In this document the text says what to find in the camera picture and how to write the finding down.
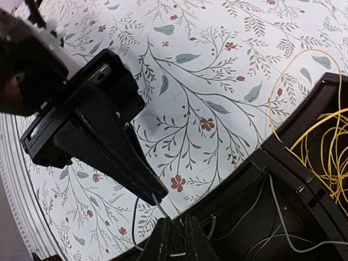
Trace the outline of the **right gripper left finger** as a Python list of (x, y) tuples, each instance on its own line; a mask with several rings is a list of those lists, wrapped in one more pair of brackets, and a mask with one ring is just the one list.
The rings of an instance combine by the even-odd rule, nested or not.
[(137, 261), (166, 261), (170, 259), (171, 219), (160, 218)]

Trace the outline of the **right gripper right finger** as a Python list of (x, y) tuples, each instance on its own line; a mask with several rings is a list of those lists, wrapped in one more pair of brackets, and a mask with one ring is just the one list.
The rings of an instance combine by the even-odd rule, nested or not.
[(185, 256), (188, 261), (219, 261), (206, 234), (194, 216), (185, 217)]

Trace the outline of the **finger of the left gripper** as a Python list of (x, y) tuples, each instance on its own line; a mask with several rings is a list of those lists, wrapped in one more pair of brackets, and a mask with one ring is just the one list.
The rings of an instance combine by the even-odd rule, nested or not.
[(126, 157), (130, 167), (132, 185), (130, 191), (140, 198), (165, 198), (169, 191), (145, 158), (133, 126), (125, 126), (127, 138)]

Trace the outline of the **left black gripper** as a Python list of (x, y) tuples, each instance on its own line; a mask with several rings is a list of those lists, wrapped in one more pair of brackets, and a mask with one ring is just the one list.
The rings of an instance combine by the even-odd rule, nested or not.
[[(129, 190), (125, 126), (145, 102), (120, 57), (104, 49), (67, 82), (54, 77), (26, 83), (32, 91), (24, 96), (40, 111), (21, 138), (33, 163), (64, 167), (77, 158)], [(152, 206), (162, 201), (152, 197), (142, 200)]]

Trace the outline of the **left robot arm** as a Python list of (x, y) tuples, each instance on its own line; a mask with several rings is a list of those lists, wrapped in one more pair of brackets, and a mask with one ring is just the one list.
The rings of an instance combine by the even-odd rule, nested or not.
[(138, 85), (109, 49), (78, 64), (39, 1), (23, 20), (1, 11), (1, 112), (35, 119), (21, 137), (36, 165), (63, 169), (79, 159), (150, 205), (168, 194), (131, 125), (145, 106)]

